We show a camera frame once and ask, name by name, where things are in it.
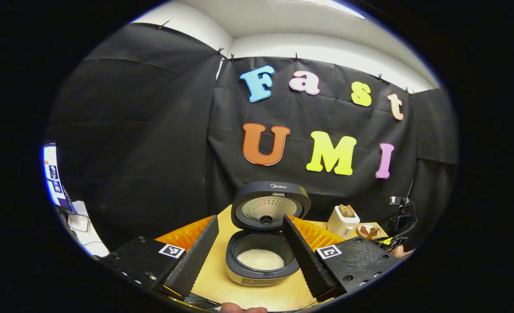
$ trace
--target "black cloth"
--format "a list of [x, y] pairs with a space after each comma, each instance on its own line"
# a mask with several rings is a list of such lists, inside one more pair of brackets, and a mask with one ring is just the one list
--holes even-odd
[[85, 202], [110, 250], [207, 216], [205, 143], [220, 60], [184, 33], [134, 23], [63, 85], [47, 139], [58, 142], [70, 197]]
[[[240, 75], [270, 65], [272, 95], [251, 103], [250, 91]], [[295, 91], [289, 81], [297, 70], [310, 71], [319, 77], [318, 95]], [[368, 107], [352, 102], [352, 83], [366, 83], [372, 103]], [[387, 96], [396, 93], [403, 103], [404, 119], [398, 121], [391, 111]], [[245, 123], [260, 123], [262, 133], [259, 151], [269, 154], [273, 146], [273, 126], [288, 127], [284, 154], [272, 166], [260, 166], [245, 159], [242, 151]], [[350, 176], [334, 170], [311, 172], [313, 131], [329, 134], [334, 147], [343, 136], [354, 137]], [[347, 67], [310, 60], [282, 57], [249, 57], [224, 61], [209, 121], [209, 209], [219, 212], [231, 203], [237, 188], [257, 180], [275, 180], [298, 184], [311, 198], [306, 219], [327, 221], [334, 206], [350, 204], [364, 222], [383, 221], [395, 214], [390, 196], [405, 196], [414, 178], [417, 155], [417, 125], [414, 102], [400, 87], [380, 81], [367, 73]], [[375, 177], [379, 169], [381, 143], [394, 145], [390, 177]]]
[[417, 166], [408, 212], [418, 223], [406, 233], [406, 251], [417, 248], [436, 226], [450, 202], [458, 173], [458, 116], [447, 93], [430, 89], [412, 96], [418, 130]]

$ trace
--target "letter u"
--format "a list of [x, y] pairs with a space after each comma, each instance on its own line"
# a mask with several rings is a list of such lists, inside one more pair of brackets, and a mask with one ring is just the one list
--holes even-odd
[[269, 155], [259, 152], [261, 134], [267, 128], [259, 123], [245, 123], [243, 129], [245, 130], [243, 153], [249, 162], [261, 166], [271, 166], [280, 161], [284, 153], [286, 136], [290, 133], [289, 128], [274, 126], [270, 129], [271, 133], [274, 133], [274, 143], [273, 151]]

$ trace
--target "letter f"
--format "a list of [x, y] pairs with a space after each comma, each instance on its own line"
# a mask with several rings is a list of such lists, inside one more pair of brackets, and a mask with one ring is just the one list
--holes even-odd
[[247, 87], [249, 87], [249, 92], [251, 93], [249, 97], [250, 102], [257, 102], [271, 95], [271, 91], [266, 90], [263, 85], [272, 87], [273, 79], [271, 79], [269, 75], [272, 73], [274, 73], [273, 67], [271, 65], [265, 65], [259, 67], [259, 69], [241, 74], [240, 79], [245, 80]]

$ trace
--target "wooden table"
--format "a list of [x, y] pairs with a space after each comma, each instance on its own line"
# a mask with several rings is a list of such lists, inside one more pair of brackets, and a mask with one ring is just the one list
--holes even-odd
[[[244, 286], [234, 283], [228, 278], [226, 274], [228, 241], [234, 233], [241, 230], [232, 224], [231, 208], [232, 206], [228, 206], [218, 214], [219, 234], [191, 292], [217, 303], [235, 303], [242, 309], [262, 306], [266, 307], [269, 312], [298, 310], [314, 303], [315, 298], [307, 288], [301, 269], [275, 286]], [[326, 229], [326, 222], [311, 220], [308, 222]], [[384, 230], [380, 231], [382, 236], [386, 236]], [[347, 239], [355, 236], [358, 234], [354, 230]]]

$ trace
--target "human hand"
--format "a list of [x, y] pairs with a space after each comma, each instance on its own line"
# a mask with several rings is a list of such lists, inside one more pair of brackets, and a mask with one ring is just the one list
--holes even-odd
[[408, 252], [404, 252], [404, 246], [402, 246], [402, 244], [401, 244], [398, 247], [392, 249], [390, 251], [390, 254], [394, 255], [397, 258], [401, 258], [401, 257], [405, 256], [406, 254], [412, 253], [413, 251], [414, 250], [410, 250]]
[[220, 313], [267, 313], [264, 307], [251, 307], [245, 311], [235, 303], [225, 302], [220, 307]]

